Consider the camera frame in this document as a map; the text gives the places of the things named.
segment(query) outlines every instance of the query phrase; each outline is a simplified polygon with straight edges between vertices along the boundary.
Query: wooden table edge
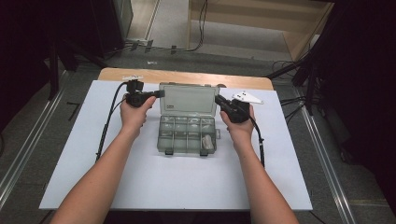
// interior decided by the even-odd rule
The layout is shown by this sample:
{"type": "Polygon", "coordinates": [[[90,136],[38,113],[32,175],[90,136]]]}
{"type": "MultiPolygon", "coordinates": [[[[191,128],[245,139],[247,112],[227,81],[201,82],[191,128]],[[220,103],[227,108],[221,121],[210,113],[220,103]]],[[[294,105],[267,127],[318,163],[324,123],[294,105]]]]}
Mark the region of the wooden table edge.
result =
{"type": "Polygon", "coordinates": [[[152,69],[104,68],[100,72],[98,80],[122,81],[123,77],[132,75],[143,76],[142,81],[147,83],[222,84],[237,89],[274,90],[271,80],[267,77],[241,77],[152,69]]]}

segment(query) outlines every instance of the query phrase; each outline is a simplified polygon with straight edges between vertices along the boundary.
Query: white object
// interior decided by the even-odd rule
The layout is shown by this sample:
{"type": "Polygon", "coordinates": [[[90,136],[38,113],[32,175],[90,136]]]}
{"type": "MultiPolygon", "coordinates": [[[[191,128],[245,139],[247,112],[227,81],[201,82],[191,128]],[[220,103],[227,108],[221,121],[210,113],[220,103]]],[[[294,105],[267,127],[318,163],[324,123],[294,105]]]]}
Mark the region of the white object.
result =
{"type": "Polygon", "coordinates": [[[122,80],[130,81],[130,80],[137,80],[137,79],[142,79],[142,78],[143,77],[141,77],[141,76],[133,75],[133,76],[128,76],[128,77],[122,77],[122,80]]]}
{"type": "Polygon", "coordinates": [[[248,93],[247,91],[241,91],[237,94],[234,94],[233,98],[238,101],[245,102],[245,103],[260,104],[260,105],[264,104],[264,101],[253,96],[252,94],[248,93]]]}
{"type": "MultiPolygon", "coordinates": [[[[57,209],[71,188],[94,165],[115,81],[94,81],[66,142],[64,151],[48,184],[40,209],[57,209]]],[[[158,84],[145,83],[145,91],[156,91],[158,84]]],[[[221,89],[230,98],[241,90],[221,89]]],[[[282,108],[275,91],[251,90],[265,105],[254,105],[256,121],[262,131],[265,169],[293,210],[312,210],[282,108]]],[[[113,113],[104,148],[120,130],[120,109],[113,113]]],[[[125,166],[112,209],[124,210],[248,210],[248,196],[233,142],[219,113],[216,127],[224,134],[217,139],[217,151],[199,155],[167,157],[157,149],[160,101],[148,111],[147,121],[125,166]]],[[[252,143],[257,155],[259,138],[253,132],[252,143]]]]}
{"type": "Polygon", "coordinates": [[[215,148],[215,147],[213,146],[213,143],[212,143],[212,138],[210,137],[209,134],[205,135],[205,136],[202,138],[202,144],[204,145],[204,148],[205,148],[205,149],[208,149],[208,150],[214,149],[214,148],[215,148]]]}

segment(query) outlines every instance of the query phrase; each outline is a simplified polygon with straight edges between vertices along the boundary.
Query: clear plastic box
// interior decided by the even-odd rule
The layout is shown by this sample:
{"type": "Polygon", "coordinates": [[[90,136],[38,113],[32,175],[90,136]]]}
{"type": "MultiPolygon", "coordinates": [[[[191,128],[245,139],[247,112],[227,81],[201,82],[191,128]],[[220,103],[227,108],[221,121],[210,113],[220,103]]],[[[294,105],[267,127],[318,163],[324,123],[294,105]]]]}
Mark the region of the clear plastic box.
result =
{"type": "Polygon", "coordinates": [[[166,155],[216,151],[215,95],[219,87],[161,83],[161,120],[157,148],[166,155]]]}

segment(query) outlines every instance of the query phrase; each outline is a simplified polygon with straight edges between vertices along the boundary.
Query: black controller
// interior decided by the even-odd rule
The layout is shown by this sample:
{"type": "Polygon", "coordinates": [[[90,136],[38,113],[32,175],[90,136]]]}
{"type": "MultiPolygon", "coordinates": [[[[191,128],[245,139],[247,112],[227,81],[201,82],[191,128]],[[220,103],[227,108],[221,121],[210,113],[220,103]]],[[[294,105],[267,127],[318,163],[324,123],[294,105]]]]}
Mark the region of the black controller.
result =
{"type": "Polygon", "coordinates": [[[157,98],[164,97],[163,93],[164,91],[146,91],[146,92],[136,91],[134,93],[126,93],[125,100],[126,103],[128,103],[133,107],[140,107],[151,96],[155,96],[157,98]]]}
{"type": "Polygon", "coordinates": [[[242,123],[249,119],[250,104],[233,99],[229,101],[221,95],[215,96],[215,103],[220,106],[232,123],[242,123]]]}
{"type": "Polygon", "coordinates": [[[140,107],[144,104],[147,99],[151,96],[161,98],[165,96],[164,91],[142,91],[144,83],[136,79],[128,81],[125,94],[126,103],[133,107],[140,107]]]}

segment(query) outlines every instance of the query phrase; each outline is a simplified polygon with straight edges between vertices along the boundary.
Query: wooden surface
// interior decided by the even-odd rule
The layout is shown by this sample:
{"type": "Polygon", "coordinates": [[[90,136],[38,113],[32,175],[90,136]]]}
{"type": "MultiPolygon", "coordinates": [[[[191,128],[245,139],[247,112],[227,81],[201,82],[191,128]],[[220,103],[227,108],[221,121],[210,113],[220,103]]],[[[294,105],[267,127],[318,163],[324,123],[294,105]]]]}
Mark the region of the wooden surface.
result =
{"type": "MultiPolygon", "coordinates": [[[[204,1],[190,0],[189,25],[199,20],[204,1]]],[[[290,56],[296,61],[320,32],[331,9],[332,3],[308,0],[209,0],[205,20],[284,31],[290,56]]]]}
{"type": "Polygon", "coordinates": [[[121,68],[105,68],[99,75],[99,80],[122,81],[123,77],[143,76],[143,82],[160,83],[160,82],[176,82],[187,84],[223,84],[229,88],[268,90],[274,89],[270,79],[266,77],[240,77],[225,76],[205,73],[186,73],[161,70],[147,69],[121,69],[121,68]]]}
{"type": "Polygon", "coordinates": [[[318,8],[315,21],[307,21],[305,27],[301,27],[300,32],[284,31],[286,45],[290,56],[294,61],[298,61],[304,49],[309,48],[309,43],[315,35],[319,35],[326,24],[327,18],[332,11],[333,3],[326,4],[318,8]]]}

